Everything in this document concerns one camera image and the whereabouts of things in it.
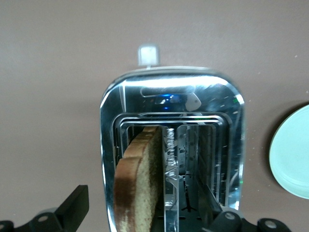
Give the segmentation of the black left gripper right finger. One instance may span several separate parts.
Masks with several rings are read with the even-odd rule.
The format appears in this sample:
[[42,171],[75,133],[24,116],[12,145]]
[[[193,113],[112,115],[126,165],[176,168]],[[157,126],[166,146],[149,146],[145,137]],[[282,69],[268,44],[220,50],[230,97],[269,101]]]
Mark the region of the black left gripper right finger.
[[283,222],[272,218],[261,218],[257,224],[249,223],[232,211],[222,211],[212,221],[200,229],[201,232],[291,232]]

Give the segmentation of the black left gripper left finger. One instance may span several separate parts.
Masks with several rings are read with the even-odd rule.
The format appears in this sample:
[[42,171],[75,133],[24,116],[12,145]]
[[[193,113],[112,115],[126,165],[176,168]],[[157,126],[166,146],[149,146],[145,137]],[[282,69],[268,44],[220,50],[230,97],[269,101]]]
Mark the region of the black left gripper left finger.
[[75,232],[89,211],[87,185],[79,185],[54,211],[38,214],[26,224],[15,227],[9,220],[0,222],[2,232]]

